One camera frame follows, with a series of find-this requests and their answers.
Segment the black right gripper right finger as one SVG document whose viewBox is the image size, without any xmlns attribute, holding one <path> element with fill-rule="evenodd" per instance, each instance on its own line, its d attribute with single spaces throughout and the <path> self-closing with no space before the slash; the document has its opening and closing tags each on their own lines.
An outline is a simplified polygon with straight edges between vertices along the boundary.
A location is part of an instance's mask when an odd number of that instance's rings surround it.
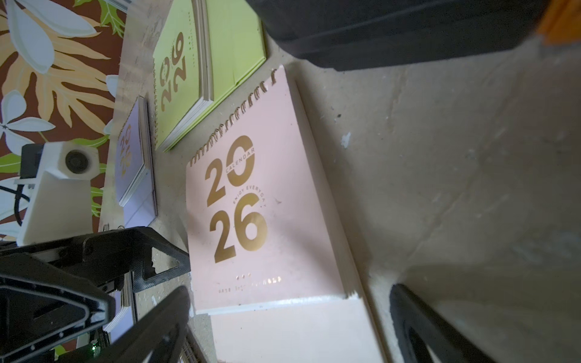
<svg viewBox="0 0 581 363">
<path fill-rule="evenodd" d="M 404 284 L 391 289 L 390 315 L 405 362 L 493 361 Z"/>
</svg>

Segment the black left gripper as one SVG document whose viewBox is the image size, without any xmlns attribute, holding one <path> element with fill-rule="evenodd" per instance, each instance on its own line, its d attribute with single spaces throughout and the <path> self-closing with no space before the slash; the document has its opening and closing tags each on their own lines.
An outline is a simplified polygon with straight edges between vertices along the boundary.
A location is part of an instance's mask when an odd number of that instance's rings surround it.
<svg viewBox="0 0 581 363">
<path fill-rule="evenodd" d="M 173 258 L 177 266 L 157 272 L 154 250 Z M 106 325 L 114 317 L 115 300 L 95 285 L 130 272 L 138 293 L 190 270 L 189 254 L 150 227 L 84 237 L 78 277 L 26 253 L 2 257 L 1 361 L 30 361 Z"/>
</svg>

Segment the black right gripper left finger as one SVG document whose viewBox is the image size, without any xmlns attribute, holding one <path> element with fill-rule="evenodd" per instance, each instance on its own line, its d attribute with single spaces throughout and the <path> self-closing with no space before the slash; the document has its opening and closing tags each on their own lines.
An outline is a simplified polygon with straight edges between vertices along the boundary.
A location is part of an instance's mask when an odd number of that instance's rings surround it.
<svg viewBox="0 0 581 363">
<path fill-rule="evenodd" d="M 123 336 L 96 357 L 67 353 L 59 362 L 178 362 L 185 342 L 190 296 L 177 287 Z"/>
</svg>

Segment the pink 2026 desk calendar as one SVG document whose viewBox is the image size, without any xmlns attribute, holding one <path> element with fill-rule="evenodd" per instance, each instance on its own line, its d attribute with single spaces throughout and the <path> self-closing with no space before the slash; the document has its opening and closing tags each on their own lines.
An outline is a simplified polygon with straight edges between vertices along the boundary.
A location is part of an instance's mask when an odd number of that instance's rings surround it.
<svg viewBox="0 0 581 363">
<path fill-rule="evenodd" d="M 295 81 L 279 67 L 185 170 L 194 308 L 220 362 L 383 362 Z"/>
</svg>

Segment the green 2026 desk calendar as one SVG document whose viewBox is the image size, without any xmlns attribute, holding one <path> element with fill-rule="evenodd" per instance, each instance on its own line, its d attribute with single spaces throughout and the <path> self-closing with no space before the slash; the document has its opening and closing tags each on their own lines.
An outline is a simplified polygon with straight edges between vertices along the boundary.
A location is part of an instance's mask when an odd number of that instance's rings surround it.
<svg viewBox="0 0 581 363">
<path fill-rule="evenodd" d="M 153 53 L 154 142 L 169 151 L 266 61 L 246 1 L 174 1 Z"/>
</svg>

